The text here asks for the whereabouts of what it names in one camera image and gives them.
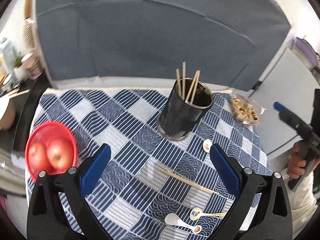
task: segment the chopstick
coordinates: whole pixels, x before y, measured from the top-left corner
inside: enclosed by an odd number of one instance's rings
[[[179,69],[176,69],[177,83],[178,83],[178,94],[181,97],[181,84],[180,84],[180,72]]]
[[[191,92],[192,92],[193,85],[195,84],[196,79],[197,79],[197,77],[198,77],[198,71],[199,71],[199,70],[196,71],[195,76],[193,77],[193,80],[192,80],[191,86],[190,86],[190,88],[189,88],[188,95],[187,95],[187,97],[186,97],[186,101],[185,101],[185,102],[187,102],[187,101],[189,100],[189,97],[190,97]]]
[[[211,91],[211,93],[221,93],[221,94],[231,94],[233,91],[232,89],[226,89],[221,91]]]
[[[20,88],[16,88],[16,89],[14,89],[14,90],[12,90],[12,91],[10,91],[9,93],[7,93],[7,95],[12,95],[12,94],[15,94],[15,93],[17,93],[18,91],[19,91],[19,89]]]
[[[202,187],[201,185],[196,184],[196,183],[193,182],[193,181],[190,181],[190,180],[188,180],[188,179],[185,179],[185,178],[183,178],[183,177],[181,177],[181,176],[173,173],[172,171],[163,170],[163,169],[161,169],[161,168],[158,168],[158,169],[159,169],[159,171],[161,171],[162,173],[164,173],[164,174],[166,174],[166,175],[169,175],[169,176],[171,176],[171,177],[173,177],[173,178],[175,178],[175,179],[177,179],[177,180],[180,180],[180,181],[184,182],[185,184],[188,184],[188,185],[190,185],[190,186],[192,186],[192,187],[194,187],[194,188],[197,188],[197,189],[199,189],[199,190],[202,190],[202,191],[204,191],[204,192],[206,192],[206,193],[209,193],[209,194],[215,193],[215,194],[218,194],[218,195],[220,194],[219,192],[213,191],[213,190],[208,189],[208,188],[206,188],[206,187]]]
[[[197,86],[198,86],[198,82],[199,82],[199,77],[200,77],[200,70],[198,70],[198,75],[197,75],[197,78],[196,78],[195,86],[193,88],[190,104],[193,104],[193,99],[195,99],[195,94],[196,94],[196,90],[197,90]]]
[[[9,96],[9,98],[11,99],[11,98],[15,98],[15,97],[17,97],[17,96],[21,96],[21,95],[23,95],[23,94],[28,93],[29,91],[30,91],[30,89],[24,90],[24,91],[22,91],[22,92],[20,92],[20,93],[11,94],[11,95]]]
[[[186,62],[182,63],[182,100],[184,100],[186,90]]]

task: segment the red mesh basket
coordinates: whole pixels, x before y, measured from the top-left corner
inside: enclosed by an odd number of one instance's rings
[[[34,143],[43,143],[47,148],[50,142],[55,138],[64,138],[68,140],[73,147],[73,163],[72,166],[77,165],[78,150],[75,138],[73,137],[71,131],[62,123],[56,121],[49,121],[39,125],[30,135],[25,151],[25,160],[27,164],[27,169],[34,181],[36,181],[40,171],[36,170],[31,163],[29,163],[29,150]],[[50,175],[64,173],[66,170],[55,170],[52,169],[48,171]]]

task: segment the screw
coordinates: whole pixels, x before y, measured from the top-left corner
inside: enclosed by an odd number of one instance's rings
[[[76,172],[76,170],[77,170],[76,167],[71,167],[71,168],[69,168],[68,172],[69,172],[70,174],[74,174],[74,173]]]
[[[279,172],[275,172],[275,177],[276,177],[277,179],[279,179],[279,178],[281,178],[281,174],[280,174]]]
[[[41,171],[41,172],[39,172],[39,177],[44,177],[45,176],[45,171]]]
[[[246,168],[244,168],[244,172],[245,172],[246,174],[251,174],[251,173],[252,173],[252,170],[251,170],[250,168],[246,167]]]

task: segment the white spoon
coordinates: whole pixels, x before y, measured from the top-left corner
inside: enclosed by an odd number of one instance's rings
[[[175,213],[169,213],[165,216],[164,218],[164,222],[167,225],[171,225],[171,226],[179,226],[179,227],[185,227],[185,228],[189,228],[191,229],[191,231],[194,234],[199,234],[200,231],[202,230],[202,226],[201,225],[196,225],[196,226],[192,226],[189,225],[185,222],[183,222],[180,217],[178,217]]]
[[[190,219],[191,220],[197,220],[202,216],[224,217],[226,214],[227,214],[226,212],[223,212],[223,213],[212,213],[212,214],[203,213],[200,208],[196,207],[193,210],[191,210]]]

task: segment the blue and white tablecloth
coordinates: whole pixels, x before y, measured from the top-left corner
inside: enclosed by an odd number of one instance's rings
[[[64,123],[76,138],[80,159],[92,156],[102,143],[110,145],[112,159],[86,200],[114,239],[204,240],[217,228],[220,217],[189,219],[194,207],[206,213],[225,212],[235,199],[203,151],[207,138],[242,166],[271,174],[255,128],[233,119],[227,94],[214,94],[212,109],[187,139],[171,142],[163,138],[156,119],[169,94],[170,90],[48,90],[40,99],[33,128],[48,120]],[[220,194],[167,176],[158,170],[162,165]],[[34,182],[28,174],[26,180],[31,197]],[[72,229],[81,232],[65,194],[60,193],[60,198]],[[259,199],[257,194],[252,207]],[[170,212],[188,224],[200,224],[203,230],[194,235],[190,229],[166,225],[164,217]]]

